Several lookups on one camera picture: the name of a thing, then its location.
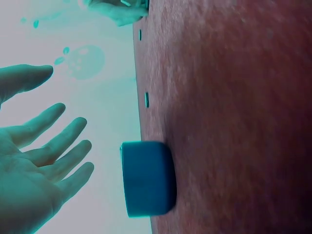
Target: finger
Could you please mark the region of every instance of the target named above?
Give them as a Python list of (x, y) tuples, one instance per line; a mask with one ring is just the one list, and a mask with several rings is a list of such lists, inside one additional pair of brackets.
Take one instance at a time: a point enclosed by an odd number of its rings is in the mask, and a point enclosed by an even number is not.
[(41, 149), (25, 152), (27, 159), (31, 160), (37, 167), (54, 163), (74, 143), (86, 125), (87, 120), (85, 118), (76, 118)]
[(88, 140), (81, 141), (65, 156), (52, 165), (40, 167), (46, 178), (54, 183), (64, 179), (90, 152), (92, 144)]
[(64, 111), (65, 105), (58, 103), (22, 126), (11, 126), (4, 129), (10, 135), (12, 142), (20, 149), (33, 143), (57, 121)]
[(116, 6), (111, 9), (110, 14), (125, 18), (143, 17), (148, 16), (148, 10), (142, 7)]
[(114, 6), (109, 3), (94, 3), (90, 5), (91, 10), (100, 12), (111, 18), (131, 18), (148, 15), (148, 10), (141, 7)]
[(140, 19), (142, 19), (142, 17), (139, 18), (121, 18), (121, 19), (114, 19), (115, 24), (118, 27), (122, 27), (131, 23), (135, 23), (137, 21), (139, 21)]
[(93, 163), (86, 162), (70, 177), (56, 184), (62, 191), (63, 203), (71, 199), (88, 182), (93, 170)]
[(18, 93), (37, 88), (52, 74), (52, 66), (16, 65), (0, 68), (0, 104)]

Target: small blue dot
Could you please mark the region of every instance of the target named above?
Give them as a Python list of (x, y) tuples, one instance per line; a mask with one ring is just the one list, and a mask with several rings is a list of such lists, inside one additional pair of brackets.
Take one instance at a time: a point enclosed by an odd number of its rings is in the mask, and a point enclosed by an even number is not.
[(34, 28), (38, 28), (38, 25), (39, 25), (39, 20), (36, 20), (36, 21), (34, 22)]
[(61, 63), (63, 63), (65, 61), (64, 57), (58, 57), (55, 61), (54, 61), (54, 65), (59, 65)]
[(64, 49), (63, 49), (63, 54), (68, 54), (69, 53), (69, 47), (65, 47)]
[(26, 23), (26, 21), (27, 21), (27, 19), (26, 19), (25, 17), (23, 17), (23, 18), (20, 19), (20, 22), (21, 22), (21, 23)]

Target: red textured surface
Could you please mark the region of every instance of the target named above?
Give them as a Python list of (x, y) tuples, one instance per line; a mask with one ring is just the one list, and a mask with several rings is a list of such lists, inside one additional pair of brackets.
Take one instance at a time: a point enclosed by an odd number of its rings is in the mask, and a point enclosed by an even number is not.
[(178, 189), (153, 233), (312, 233), (312, 1), (150, 1), (141, 133), (172, 149)]

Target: hand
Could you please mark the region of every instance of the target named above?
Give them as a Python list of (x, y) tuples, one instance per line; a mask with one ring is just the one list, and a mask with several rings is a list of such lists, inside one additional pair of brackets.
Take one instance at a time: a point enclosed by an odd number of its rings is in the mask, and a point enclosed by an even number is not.
[[(1, 68), (0, 104), (40, 86), (52, 73), (51, 66)], [(94, 166), (87, 162), (64, 179), (90, 151), (89, 141), (80, 142), (58, 159), (86, 126), (83, 118), (75, 119), (42, 148), (19, 150), (51, 127), (64, 110), (64, 104), (55, 104), (22, 126), (0, 128), (0, 233), (34, 233), (90, 178)]]
[(145, 4), (140, 4), (140, 2), (133, 6), (126, 6), (120, 0), (84, 0), (84, 2), (90, 10), (108, 16), (117, 26), (135, 23), (148, 15)]

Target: blurry hand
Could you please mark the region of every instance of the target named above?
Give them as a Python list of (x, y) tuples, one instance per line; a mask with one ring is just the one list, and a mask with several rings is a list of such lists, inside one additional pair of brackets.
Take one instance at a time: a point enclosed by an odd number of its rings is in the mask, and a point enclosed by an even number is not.
[(109, 17), (117, 26), (135, 23), (148, 15), (145, 4), (141, 4), (140, 0), (131, 6), (126, 6), (120, 0), (83, 0), (83, 2), (88, 5), (89, 10), (98, 11)]
[[(52, 73), (51, 66), (1, 68), (0, 104), (40, 86)], [(75, 119), (42, 148), (19, 150), (51, 127), (64, 110), (64, 104), (59, 103), (22, 126), (0, 128), (0, 233), (34, 233), (89, 180), (94, 169), (90, 162), (64, 179), (90, 151), (89, 141), (82, 141), (58, 159), (86, 126), (83, 118)]]

